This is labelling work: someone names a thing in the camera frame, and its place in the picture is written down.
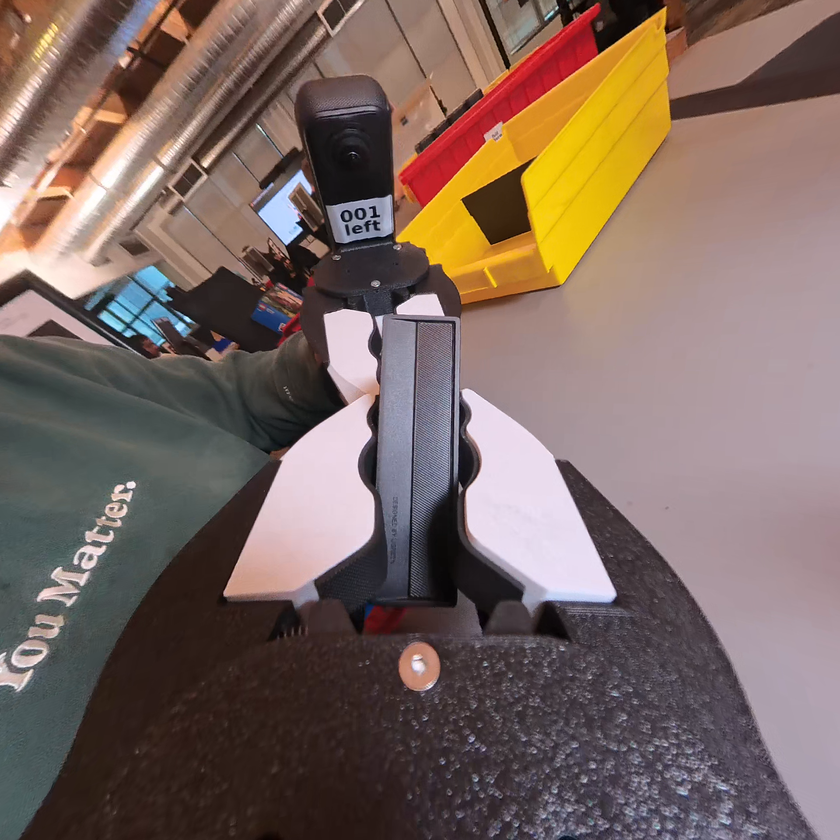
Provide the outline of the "black port box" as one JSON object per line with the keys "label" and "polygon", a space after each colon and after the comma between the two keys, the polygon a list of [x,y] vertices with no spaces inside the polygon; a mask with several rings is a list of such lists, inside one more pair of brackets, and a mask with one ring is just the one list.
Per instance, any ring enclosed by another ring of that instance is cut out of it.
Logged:
{"label": "black port box", "polygon": [[375,479],[386,573],[377,605],[457,603],[459,354],[458,318],[383,320]]}

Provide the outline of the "silver ventilation duct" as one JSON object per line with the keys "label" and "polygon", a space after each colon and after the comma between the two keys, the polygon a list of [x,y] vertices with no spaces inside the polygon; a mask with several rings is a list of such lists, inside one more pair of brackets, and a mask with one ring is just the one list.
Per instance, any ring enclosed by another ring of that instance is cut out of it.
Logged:
{"label": "silver ventilation duct", "polygon": [[2,82],[2,187],[28,189],[151,15],[152,1],[58,2]]}
{"label": "silver ventilation duct", "polygon": [[211,171],[363,2],[213,2],[31,251],[91,266],[182,170]]}

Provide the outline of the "red plastic bin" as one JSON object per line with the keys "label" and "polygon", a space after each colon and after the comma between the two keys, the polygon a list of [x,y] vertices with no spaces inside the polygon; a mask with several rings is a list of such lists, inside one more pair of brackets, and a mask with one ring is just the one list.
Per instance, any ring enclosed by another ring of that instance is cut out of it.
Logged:
{"label": "red plastic bin", "polygon": [[485,142],[501,137],[505,124],[597,57],[593,24],[600,11],[594,3],[431,129],[397,175],[408,198],[425,207]]}

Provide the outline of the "black framed white board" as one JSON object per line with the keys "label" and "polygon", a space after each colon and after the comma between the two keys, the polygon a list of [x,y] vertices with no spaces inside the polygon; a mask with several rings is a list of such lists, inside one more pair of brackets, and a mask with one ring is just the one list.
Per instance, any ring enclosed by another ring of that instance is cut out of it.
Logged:
{"label": "black framed white board", "polygon": [[28,270],[1,281],[1,335],[73,339],[139,354],[121,334]]}

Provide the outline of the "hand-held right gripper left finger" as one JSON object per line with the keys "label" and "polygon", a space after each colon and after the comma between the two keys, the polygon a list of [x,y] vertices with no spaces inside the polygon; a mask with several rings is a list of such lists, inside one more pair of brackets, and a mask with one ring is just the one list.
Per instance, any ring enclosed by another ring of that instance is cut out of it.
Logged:
{"label": "hand-held right gripper left finger", "polygon": [[340,598],[327,593],[328,576],[369,545],[380,512],[362,468],[374,404],[359,397],[283,456],[224,588],[228,602]]}

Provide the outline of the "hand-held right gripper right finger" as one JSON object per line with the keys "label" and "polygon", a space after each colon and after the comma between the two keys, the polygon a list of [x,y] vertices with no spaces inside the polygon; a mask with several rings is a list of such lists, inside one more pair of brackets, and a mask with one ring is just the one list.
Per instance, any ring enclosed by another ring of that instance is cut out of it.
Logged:
{"label": "hand-held right gripper right finger", "polygon": [[461,393],[466,478],[456,586],[487,615],[519,602],[613,604],[616,588],[550,451],[476,392]]}

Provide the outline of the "person's green sweatshirt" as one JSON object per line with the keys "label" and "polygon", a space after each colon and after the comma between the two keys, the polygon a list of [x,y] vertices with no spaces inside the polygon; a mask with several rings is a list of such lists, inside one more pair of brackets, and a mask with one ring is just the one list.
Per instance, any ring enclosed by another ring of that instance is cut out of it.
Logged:
{"label": "person's green sweatshirt", "polygon": [[52,787],[114,645],[178,552],[268,461],[128,398],[2,385],[2,838]]}

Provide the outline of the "person's left forearm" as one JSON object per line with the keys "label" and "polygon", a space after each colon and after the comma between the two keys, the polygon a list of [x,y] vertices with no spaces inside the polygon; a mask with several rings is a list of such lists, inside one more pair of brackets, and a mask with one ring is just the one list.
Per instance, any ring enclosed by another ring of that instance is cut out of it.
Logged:
{"label": "person's left forearm", "polygon": [[345,407],[320,358],[298,332],[279,348],[233,351],[221,361],[147,359],[77,339],[2,337],[2,385],[22,385],[50,406],[128,398],[221,429],[270,452],[294,444]]}

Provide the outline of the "yellow plastic bin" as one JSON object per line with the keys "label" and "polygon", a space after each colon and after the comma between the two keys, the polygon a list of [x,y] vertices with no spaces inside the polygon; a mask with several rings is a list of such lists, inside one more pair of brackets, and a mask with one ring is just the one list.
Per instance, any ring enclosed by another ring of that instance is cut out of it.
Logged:
{"label": "yellow plastic bin", "polygon": [[559,287],[670,130],[664,9],[503,123],[399,241],[464,303]]}

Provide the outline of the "wall monitor screen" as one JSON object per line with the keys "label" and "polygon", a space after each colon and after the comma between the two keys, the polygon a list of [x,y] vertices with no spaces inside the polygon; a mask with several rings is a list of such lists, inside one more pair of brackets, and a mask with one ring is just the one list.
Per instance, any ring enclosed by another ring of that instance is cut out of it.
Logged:
{"label": "wall monitor screen", "polygon": [[291,194],[298,186],[310,197],[315,197],[312,184],[302,167],[297,166],[280,173],[249,204],[268,227],[272,240],[284,246],[299,241],[304,235],[302,216],[291,201]]}

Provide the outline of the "blue colourful box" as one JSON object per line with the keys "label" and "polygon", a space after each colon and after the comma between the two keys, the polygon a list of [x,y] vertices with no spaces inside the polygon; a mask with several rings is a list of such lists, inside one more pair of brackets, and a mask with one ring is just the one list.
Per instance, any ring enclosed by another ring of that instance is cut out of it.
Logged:
{"label": "blue colourful box", "polygon": [[280,336],[299,329],[302,294],[278,284],[265,290],[257,300],[251,320]]}

